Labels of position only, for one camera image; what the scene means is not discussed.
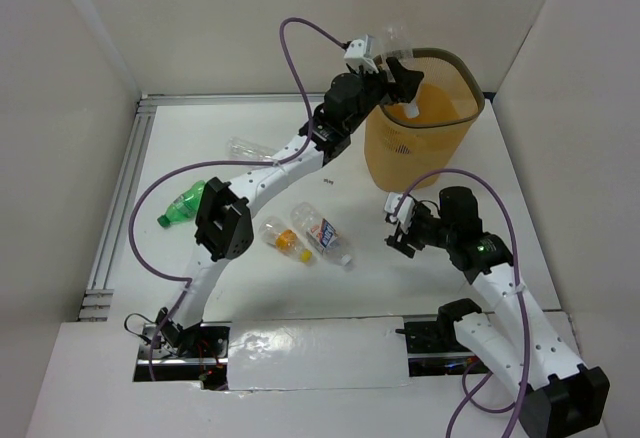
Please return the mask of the clear bottle blue label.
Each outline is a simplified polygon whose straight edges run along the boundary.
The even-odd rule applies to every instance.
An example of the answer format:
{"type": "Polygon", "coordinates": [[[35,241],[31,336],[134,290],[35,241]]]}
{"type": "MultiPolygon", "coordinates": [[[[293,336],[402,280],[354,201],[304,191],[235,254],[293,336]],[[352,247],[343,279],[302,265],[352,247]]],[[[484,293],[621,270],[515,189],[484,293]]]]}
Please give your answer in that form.
{"type": "Polygon", "coordinates": [[[412,154],[412,149],[411,147],[406,144],[406,143],[396,143],[392,146],[392,150],[394,153],[400,154],[400,155],[411,155],[412,154]]]}

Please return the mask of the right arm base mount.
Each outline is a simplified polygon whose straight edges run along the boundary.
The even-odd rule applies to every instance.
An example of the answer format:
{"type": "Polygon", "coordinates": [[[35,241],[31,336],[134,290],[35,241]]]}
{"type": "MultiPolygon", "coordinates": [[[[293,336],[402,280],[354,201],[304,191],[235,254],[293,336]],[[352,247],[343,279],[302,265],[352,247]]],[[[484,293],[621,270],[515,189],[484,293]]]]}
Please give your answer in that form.
{"type": "Polygon", "coordinates": [[[408,357],[409,376],[462,376],[485,374],[488,368],[470,350],[457,341],[447,341],[436,319],[409,320],[395,329],[403,337],[408,357]]]}

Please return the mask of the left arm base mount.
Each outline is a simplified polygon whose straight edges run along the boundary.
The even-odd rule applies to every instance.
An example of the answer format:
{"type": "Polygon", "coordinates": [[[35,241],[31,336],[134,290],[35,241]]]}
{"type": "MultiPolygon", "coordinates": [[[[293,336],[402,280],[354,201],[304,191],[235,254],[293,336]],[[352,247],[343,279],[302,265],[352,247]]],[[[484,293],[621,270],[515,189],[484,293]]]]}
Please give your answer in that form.
{"type": "Polygon", "coordinates": [[[228,391],[230,327],[204,323],[183,351],[172,347],[154,326],[143,328],[135,355],[134,382],[195,382],[204,390],[228,391]]]}

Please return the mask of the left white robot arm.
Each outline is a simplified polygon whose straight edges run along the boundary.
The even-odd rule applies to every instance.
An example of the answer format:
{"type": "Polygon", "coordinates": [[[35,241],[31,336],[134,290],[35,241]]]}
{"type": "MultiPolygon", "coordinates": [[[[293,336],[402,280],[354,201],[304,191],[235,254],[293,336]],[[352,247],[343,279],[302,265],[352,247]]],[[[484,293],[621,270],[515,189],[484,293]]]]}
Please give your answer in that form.
{"type": "Polygon", "coordinates": [[[226,266],[254,240],[253,217],[291,184],[320,170],[351,143],[351,136],[380,105],[409,103],[423,72],[394,57],[383,69],[350,69],[335,77],[322,103],[274,158],[227,182],[214,177],[204,187],[196,214],[195,247],[187,283],[172,307],[162,308],[157,326],[163,347],[176,357],[189,355],[200,339],[205,305],[226,266]]]}

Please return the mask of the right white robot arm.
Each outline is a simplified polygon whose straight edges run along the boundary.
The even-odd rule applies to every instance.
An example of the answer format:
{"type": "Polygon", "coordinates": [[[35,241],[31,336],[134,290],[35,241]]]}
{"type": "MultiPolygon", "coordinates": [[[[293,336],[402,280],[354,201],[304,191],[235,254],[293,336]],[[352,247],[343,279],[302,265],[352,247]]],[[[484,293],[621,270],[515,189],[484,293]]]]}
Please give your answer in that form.
{"type": "Polygon", "coordinates": [[[489,307],[471,299],[440,307],[436,337],[441,346],[474,353],[509,391],[514,412],[530,437],[569,437],[597,426],[610,382],[565,344],[516,275],[504,241],[484,230],[478,202],[466,187],[439,194],[436,213],[422,202],[390,193],[384,210],[395,232],[386,243],[407,257],[425,247],[447,252],[489,307]]]}

